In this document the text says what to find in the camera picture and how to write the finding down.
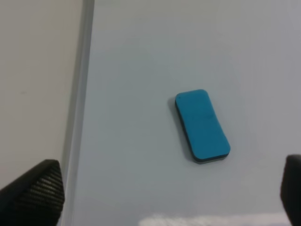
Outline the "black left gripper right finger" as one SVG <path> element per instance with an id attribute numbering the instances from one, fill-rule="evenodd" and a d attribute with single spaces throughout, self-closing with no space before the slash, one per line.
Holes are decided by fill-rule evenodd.
<path id="1" fill-rule="evenodd" d="M 280 197 L 286 214 L 293 226 L 301 225 L 301 156 L 286 158 Z"/>

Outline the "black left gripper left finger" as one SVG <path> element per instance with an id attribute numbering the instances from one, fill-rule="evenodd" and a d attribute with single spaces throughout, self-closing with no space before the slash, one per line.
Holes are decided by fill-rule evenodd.
<path id="1" fill-rule="evenodd" d="M 0 190 L 0 224 L 56 226 L 64 202 L 60 163 L 44 160 Z"/>

